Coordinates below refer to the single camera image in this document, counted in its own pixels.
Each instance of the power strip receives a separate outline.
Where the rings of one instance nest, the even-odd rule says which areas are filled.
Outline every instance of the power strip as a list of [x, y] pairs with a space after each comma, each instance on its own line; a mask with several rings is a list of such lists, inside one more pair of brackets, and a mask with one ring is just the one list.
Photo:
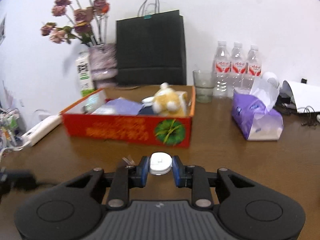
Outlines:
[[22, 135], [22, 139], [23, 141], [29, 141], [30, 146], [33, 146], [56, 128], [61, 121], [61, 115], [51, 115]]

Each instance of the bottle cap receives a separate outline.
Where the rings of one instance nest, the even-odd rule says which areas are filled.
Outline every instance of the bottle cap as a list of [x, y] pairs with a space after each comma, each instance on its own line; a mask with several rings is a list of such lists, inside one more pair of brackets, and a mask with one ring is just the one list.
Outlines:
[[150, 174], [163, 175], [171, 170], [172, 158], [167, 153], [153, 153], [150, 158]]
[[250, 49], [259, 50], [257, 45], [251, 45]]
[[226, 41], [218, 41], [218, 46], [226, 46], [227, 42]]
[[240, 47], [240, 48], [242, 48], [242, 43], [241, 43], [241, 42], [235, 42], [235, 43], [234, 43], [234, 46], [235, 46], [235, 47]]

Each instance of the screw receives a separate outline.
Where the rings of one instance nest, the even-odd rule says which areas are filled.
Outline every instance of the screw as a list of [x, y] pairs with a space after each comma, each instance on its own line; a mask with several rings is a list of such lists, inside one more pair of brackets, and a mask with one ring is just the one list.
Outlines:
[[211, 205], [211, 201], [209, 199], [201, 198], [196, 201], [196, 205], [198, 207], [209, 207]]
[[110, 207], [122, 207], [124, 205], [124, 202], [121, 199], [111, 199], [108, 202], [108, 205]]

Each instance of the picture on wall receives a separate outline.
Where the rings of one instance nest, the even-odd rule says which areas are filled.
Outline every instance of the picture on wall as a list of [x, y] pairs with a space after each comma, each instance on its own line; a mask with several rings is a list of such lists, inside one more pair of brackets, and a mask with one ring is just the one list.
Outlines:
[[3, 21], [0, 24], [0, 45], [1, 45], [2, 41], [4, 40], [4, 38], [5, 38], [5, 35], [4, 35], [4, 23], [5, 23], [5, 18], [3, 19]]

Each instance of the pink dried rose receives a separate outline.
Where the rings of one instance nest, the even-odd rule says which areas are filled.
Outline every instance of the pink dried rose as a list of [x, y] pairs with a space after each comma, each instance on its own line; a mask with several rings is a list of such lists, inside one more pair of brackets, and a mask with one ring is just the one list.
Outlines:
[[90, 31], [92, 31], [92, 27], [90, 24], [87, 23], [83, 23], [83, 24], [77, 24], [75, 25], [75, 32], [76, 33], [88, 33]]
[[93, 6], [97, 14], [102, 13], [102, 9], [107, 5], [107, 0], [94, 0]]
[[52, 32], [52, 30], [53, 30], [53, 28], [55, 26], [56, 26], [55, 23], [47, 23], [47, 24], [45, 24], [40, 29], [41, 30], [41, 35], [42, 36], [48, 36]]
[[53, 16], [55, 16], [55, 17], [63, 16], [66, 14], [66, 7], [55, 5], [55, 6], [53, 6], [51, 12], [52, 12]]
[[67, 38], [67, 34], [64, 30], [60, 30], [58, 28], [55, 28], [50, 36], [50, 41], [60, 44], [64, 42]]
[[55, 0], [54, 1], [58, 6], [67, 6], [71, 3], [70, 0]]
[[86, 9], [78, 9], [73, 12], [76, 25], [80, 23], [90, 23], [93, 20], [93, 7], [87, 7]]

